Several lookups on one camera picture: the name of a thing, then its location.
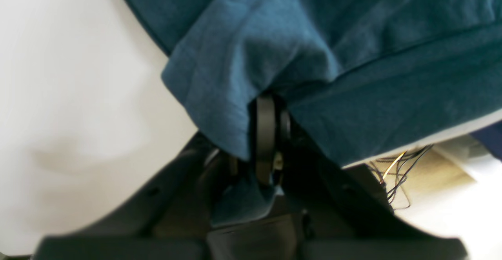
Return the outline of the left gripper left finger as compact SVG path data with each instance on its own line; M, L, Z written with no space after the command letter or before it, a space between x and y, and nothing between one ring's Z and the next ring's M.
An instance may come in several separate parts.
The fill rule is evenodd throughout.
M196 133L181 152L118 208L83 229L47 236L35 260L221 260L210 232L217 205L247 162Z

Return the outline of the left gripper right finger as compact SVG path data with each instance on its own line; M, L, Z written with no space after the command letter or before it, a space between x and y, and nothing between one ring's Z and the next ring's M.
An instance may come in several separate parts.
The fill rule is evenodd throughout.
M281 186L301 213L300 260L466 260L457 238L425 233L400 220L310 146L291 140L291 119L274 96L255 101L255 175L262 188Z

